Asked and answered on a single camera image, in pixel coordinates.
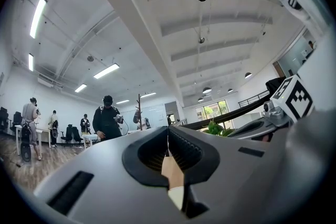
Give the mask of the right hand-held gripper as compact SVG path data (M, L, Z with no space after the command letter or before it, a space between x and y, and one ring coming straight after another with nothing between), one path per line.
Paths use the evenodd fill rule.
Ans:
M236 139L256 139L273 133L286 124L296 123L310 115L314 109L312 97L297 75L286 78L279 88L264 103L264 117L253 120L236 129L227 137Z

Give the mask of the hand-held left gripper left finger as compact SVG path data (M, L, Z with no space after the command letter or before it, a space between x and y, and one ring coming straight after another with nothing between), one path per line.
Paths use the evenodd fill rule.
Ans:
M47 223L182 223L165 187L144 186L125 170L124 150L159 128L100 142L62 165L35 189Z

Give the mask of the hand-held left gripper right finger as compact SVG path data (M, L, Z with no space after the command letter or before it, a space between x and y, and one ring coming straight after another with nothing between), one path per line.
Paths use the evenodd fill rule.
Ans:
M223 222L240 189L270 144L193 131L168 129L169 151L183 173L182 212L188 222Z

